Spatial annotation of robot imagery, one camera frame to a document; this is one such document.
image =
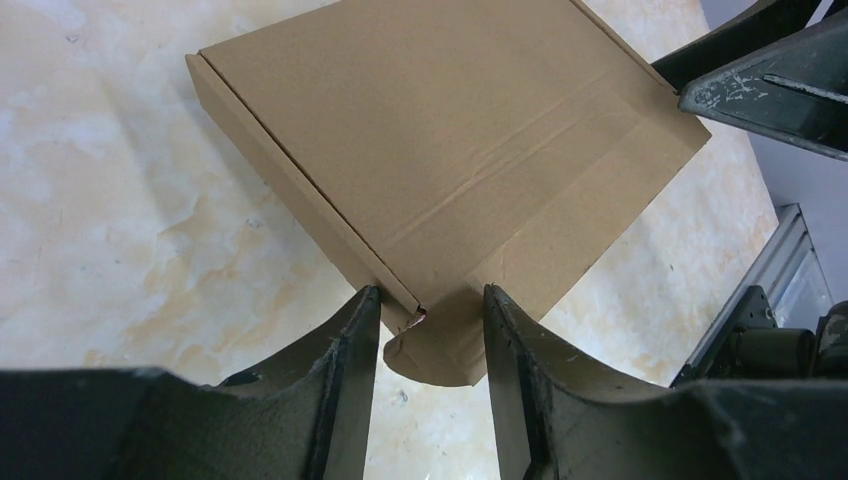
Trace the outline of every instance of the white marble table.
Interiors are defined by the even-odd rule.
[[[698,0],[587,3],[649,61],[706,31]],[[183,63],[321,4],[0,3],[0,366],[154,364],[217,383],[352,295],[200,108]],[[747,137],[709,126],[543,320],[660,384],[776,226]],[[368,442],[367,478],[497,478],[485,380],[441,389],[380,363]]]

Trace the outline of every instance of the cardboard box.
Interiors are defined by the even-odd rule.
[[[709,138],[577,0],[343,0],[187,62],[348,281],[391,294],[386,363],[436,385],[485,374],[484,284],[540,319]]]

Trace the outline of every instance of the marble veining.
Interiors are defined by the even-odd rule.
[[[353,294],[200,108],[183,61],[323,3],[0,3],[0,366],[217,383]],[[587,4],[649,61],[706,31],[697,0]],[[543,320],[660,384],[776,226],[747,137],[709,127]],[[497,478],[485,379],[443,389],[381,362],[368,442],[367,478]]]

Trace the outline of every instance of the torn cardboard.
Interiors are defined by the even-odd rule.
[[[435,385],[485,374],[483,285],[540,319],[709,138],[576,0],[345,0],[187,63],[345,278],[390,294],[386,363]]]

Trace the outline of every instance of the machine part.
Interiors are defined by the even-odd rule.
[[[837,303],[819,321],[813,375],[848,378],[848,302]]]
[[[3,478],[361,478],[380,295],[196,386],[160,369],[0,372]]]
[[[736,355],[730,344],[734,332],[749,328],[773,328],[774,313],[768,297],[759,285],[748,287],[727,317],[721,330],[713,336],[712,343],[696,363],[688,364],[675,379],[680,385],[698,378],[730,378],[736,372]]]
[[[721,27],[654,62],[676,91],[803,29],[821,0],[759,0]]]
[[[732,377],[806,378],[816,336],[802,328],[751,328],[730,335]]]
[[[667,390],[623,374],[484,294],[501,478],[842,479],[848,384],[709,380]]]
[[[745,277],[739,282],[739,286],[730,295],[727,303],[672,382],[672,386],[678,386],[705,375],[706,369],[701,366],[712,363],[715,345],[722,343],[733,331],[733,328],[728,328],[727,325],[735,322],[731,318],[739,318],[736,308],[743,302],[743,298],[749,295],[749,287],[762,286],[766,299],[779,303],[804,258],[810,254],[815,255],[804,216],[798,205],[784,207],[779,216],[780,225],[777,230],[763,247]],[[754,313],[756,316],[757,312],[764,313],[764,309],[755,308],[754,312],[749,313]],[[815,323],[809,325],[800,323],[801,325],[796,326],[814,328],[815,325]]]
[[[848,161],[845,3],[832,5],[821,22],[689,82],[680,109]]]

